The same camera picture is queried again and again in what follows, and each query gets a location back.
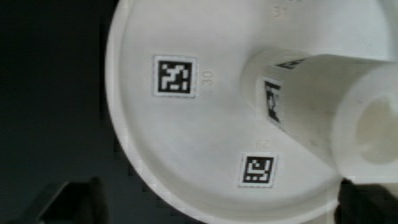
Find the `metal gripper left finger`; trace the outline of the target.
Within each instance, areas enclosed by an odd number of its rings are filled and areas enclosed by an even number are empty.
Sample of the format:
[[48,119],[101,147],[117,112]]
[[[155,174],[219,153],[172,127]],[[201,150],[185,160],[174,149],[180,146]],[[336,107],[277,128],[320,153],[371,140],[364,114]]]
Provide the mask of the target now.
[[57,182],[46,185],[21,215],[7,224],[108,224],[103,182]]

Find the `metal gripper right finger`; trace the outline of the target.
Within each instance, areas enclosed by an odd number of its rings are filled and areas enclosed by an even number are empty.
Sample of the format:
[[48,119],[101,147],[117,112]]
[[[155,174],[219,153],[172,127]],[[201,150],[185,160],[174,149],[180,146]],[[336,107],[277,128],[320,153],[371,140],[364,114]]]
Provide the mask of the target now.
[[398,224],[398,192],[382,184],[341,180],[334,224]]

